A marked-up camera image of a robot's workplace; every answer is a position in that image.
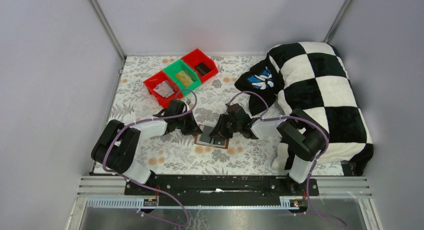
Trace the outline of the brown leather card holder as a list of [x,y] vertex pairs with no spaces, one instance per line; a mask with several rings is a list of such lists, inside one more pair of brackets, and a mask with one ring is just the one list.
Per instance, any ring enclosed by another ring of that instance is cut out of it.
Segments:
[[210,133],[214,129],[213,127],[208,125],[200,125],[199,127],[202,130],[202,134],[194,136],[195,145],[220,149],[227,149],[229,147],[229,139],[210,137]]

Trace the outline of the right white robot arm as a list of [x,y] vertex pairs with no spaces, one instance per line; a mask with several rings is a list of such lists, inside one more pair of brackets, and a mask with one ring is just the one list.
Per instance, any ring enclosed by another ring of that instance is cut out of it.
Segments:
[[240,133],[247,139],[281,137],[287,150],[294,153],[289,177],[301,184],[312,172],[313,164],[322,150],[328,147],[328,131],[301,109],[276,118],[252,118],[239,104],[227,107],[209,134],[211,138],[232,138]]

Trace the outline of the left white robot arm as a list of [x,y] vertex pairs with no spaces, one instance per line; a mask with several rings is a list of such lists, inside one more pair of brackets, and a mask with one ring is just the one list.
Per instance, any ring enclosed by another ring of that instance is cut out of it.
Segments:
[[106,125],[91,152],[91,158],[111,171],[145,184],[153,171],[135,160],[139,142],[180,130],[182,135],[199,135],[202,130],[194,115],[188,112],[186,104],[173,99],[167,108],[150,119],[132,123],[129,127],[119,120],[111,120]]

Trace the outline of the silver card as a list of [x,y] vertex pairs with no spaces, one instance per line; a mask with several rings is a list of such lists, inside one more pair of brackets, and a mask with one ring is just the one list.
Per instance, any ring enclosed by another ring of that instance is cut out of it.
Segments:
[[162,98],[168,98],[175,93],[173,87],[167,80],[164,80],[161,83],[157,84],[153,88],[153,90],[156,94],[158,94]]

